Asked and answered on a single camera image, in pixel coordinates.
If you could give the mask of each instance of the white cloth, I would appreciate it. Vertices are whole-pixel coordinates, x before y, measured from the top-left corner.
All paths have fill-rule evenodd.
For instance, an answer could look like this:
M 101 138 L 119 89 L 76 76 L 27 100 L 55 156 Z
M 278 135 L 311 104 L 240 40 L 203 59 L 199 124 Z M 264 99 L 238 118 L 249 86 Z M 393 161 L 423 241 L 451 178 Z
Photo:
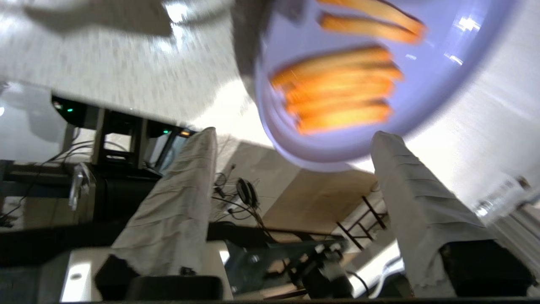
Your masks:
M 200 272 L 216 154 L 214 128 L 192 136 L 115 240 L 113 254 L 140 275 Z
M 371 154 L 411 286 L 442 286 L 447 278 L 438 250 L 444 244 L 493 237 L 401 137 L 377 132 Z

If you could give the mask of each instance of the white table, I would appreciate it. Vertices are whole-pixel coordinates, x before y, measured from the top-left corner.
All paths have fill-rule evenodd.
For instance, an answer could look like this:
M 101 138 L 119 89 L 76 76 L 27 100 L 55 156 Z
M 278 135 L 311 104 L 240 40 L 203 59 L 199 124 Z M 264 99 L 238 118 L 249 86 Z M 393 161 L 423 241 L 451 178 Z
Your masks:
M 232 0 L 199 1 L 196 12 L 189 2 L 167 3 L 174 21 L 197 19 L 189 26 L 173 24 L 172 37 L 155 35 L 167 28 L 160 27 L 159 1 L 149 1 L 149 7 L 125 0 L 84 3 L 0 1 L 0 74 L 107 107 L 196 127 L 213 125 L 222 143 L 233 136 L 271 145 L 246 90 L 250 62 L 243 59 L 258 31 L 258 20 L 247 16 L 262 11 L 262 2 L 243 1 L 232 12 L 210 16 L 205 12 L 219 11 Z M 205 16 L 197 15 L 201 11 Z M 115 15 L 120 12 L 128 25 Z M 538 14 L 540 2 L 525 0 L 478 73 L 406 138 L 408 147 L 469 206 L 504 174 L 540 183 Z M 131 25 L 137 32 L 125 31 Z M 142 34 L 146 31 L 154 34 Z M 369 159 L 355 167 L 373 171 Z

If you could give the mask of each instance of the clear plastic bottle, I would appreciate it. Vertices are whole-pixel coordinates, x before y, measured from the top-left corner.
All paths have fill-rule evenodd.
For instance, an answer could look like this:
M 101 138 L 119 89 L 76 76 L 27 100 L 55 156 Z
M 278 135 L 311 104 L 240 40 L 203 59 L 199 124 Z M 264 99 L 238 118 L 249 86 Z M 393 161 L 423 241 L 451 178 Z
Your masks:
M 502 184 L 478 202 L 473 212 L 487 226 L 497 218 L 507 216 L 522 202 L 530 189 L 523 177 L 508 177 Z

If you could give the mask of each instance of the black cable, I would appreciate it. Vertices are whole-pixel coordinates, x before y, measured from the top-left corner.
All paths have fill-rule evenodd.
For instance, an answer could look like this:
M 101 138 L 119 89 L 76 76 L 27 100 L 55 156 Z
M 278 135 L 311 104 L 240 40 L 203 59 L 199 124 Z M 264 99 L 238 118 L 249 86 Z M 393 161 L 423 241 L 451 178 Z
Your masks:
M 62 154 L 64 154 L 65 152 L 62 151 L 60 153 L 58 153 L 57 155 L 53 156 L 52 158 L 50 158 L 49 160 L 43 162 L 42 164 L 39 165 L 39 169 L 38 169 L 38 172 L 36 174 L 36 176 L 34 177 L 34 180 L 30 183 L 30 185 L 28 185 L 28 188 L 26 189 L 26 193 L 24 194 L 23 197 L 21 197 L 21 199 L 19 200 L 19 203 L 17 204 L 17 206 L 15 208 L 13 208 L 11 211 L 9 211 L 8 213 L 6 214 L 3 214 L 2 216 L 0 216 L 0 220 L 3 220 L 5 218 L 7 218 L 10 214 L 12 214 L 13 212 L 15 212 L 15 210 L 19 209 L 22 205 L 22 201 L 23 199 L 27 198 L 28 195 L 30 194 L 30 191 L 32 190 L 32 187 L 36 184 L 39 176 L 41 175 L 41 171 L 43 170 L 43 166 L 51 161 L 54 161 L 55 159 L 57 159 L 59 156 L 61 156 Z
M 233 204 L 233 205 L 235 205 L 235 206 L 238 206 L 238 207 L 242 208 L 242 210 L 249 212 L 253 217 L 255 217 L 255 215 L 253 215 L 253 213 L 251 212 L 251 210 L 249 210 L 248 208 L 246 208 L 246 207 L 244 207 L 244 206 L 242 206 L 242 205 L 240 205 L 240 204 L 237 204 L 237 203 L 235 203 L 235 202 L 231 202 L 231 201 L 222 199 L 222 198 L 220 198 L 220 197 L 212 196 L 212 198 L 215 199 L 215 200 L 218 200 L 218 201 L 223 201 L 223 202 L 226 202 L 226 203 L 229 203 L 229 204 Z
M 235 213 L 240 213 L 240 212 L 244 212 L 243 210 L 242 211 L 238 211 L 238 212 L 232 212 L 231 213 L 231 216 L 235 219 L 235 220 L 238 220 L 238 221 L 243 221 L 243 220 L 247 220 L 251 217 L 251 214 L 246 216 L 246 217 L 242 217 L 242 218 L 237 218 L 236 216 L 234 216 Z
M 225 214 L 224 216 L 222 216 L 222 217 L 218 218 L 217 220 L 213 221 L 213 223 L 217 223 L 217 222 L 219 222 L 220 220 L 222 220 L 222 219 L 228 217 L 229 215 L 231 215 L 231 214 L 230 214 L 230 213 Z
M 79 138 L 79 136 L 80 136 L 80 128 L 77 128 L 77 133 L 75 137 L 73 138 L 73 140 L 71 141 L 71 143 L 75 143 L 75 141 L 77 140 L 77 138 Z
M 354 275 L 357 279 L 360 280 L 360 282 L 362 282 L 362 285 L 364 285 L 364 288 L 366 289 L 366 296 L 368 296 L 368 293 L 369 293 L 369 287 L 368 285 L 366 284 L 366 282 L 359 276 L 356 274 L 356 272 L 351 272 L 351 271 L 347 271 L 347 274 L 350 274 L 350 275 Z
M 105 143 L 108 143 L 108 144 L 110 144 L 110 145 L 112 145 L 112 146 L 115 146 L 115 147 L 117 147 L 117 148 L 120 148 L 120 149 L 121 149 L 122 151 L 124 151 L 124 152 L 127 152 L 127 149 L 126 149 L 126 148 L 122 147 L 121 145 L 119 145 L 119 144 L 117 144 L 117 143 L 115 143 L 115 142 L 106 141 Z

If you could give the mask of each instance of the plate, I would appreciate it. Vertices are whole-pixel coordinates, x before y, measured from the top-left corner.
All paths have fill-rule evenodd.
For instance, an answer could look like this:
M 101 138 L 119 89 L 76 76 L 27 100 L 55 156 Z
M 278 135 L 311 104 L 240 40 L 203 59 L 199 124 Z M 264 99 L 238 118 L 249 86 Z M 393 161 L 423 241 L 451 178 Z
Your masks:
M 256 101 L 264 130 L 276 150 L 297 166 L 314 171 L 343 171 L 349 162 L 369 154 L 378 130 L 407 135 L 439 108 L 478 66 L 494 38 L 511 16 L 517 1 L 508 0 L 393 0 L 428 28 L 424 41 L 407 45 L 323 31 L 323 12 L 361 13 L 315 0 L 278 0 L 269 13 L 255 62 Z M 302 136 L 284 110 L 283 96 L 269 79 L 280 69 L 306 57 L 362 45 L 386 46 L 405 76 L 388 99 L 394 110 L 384 124 L 353 127 Z

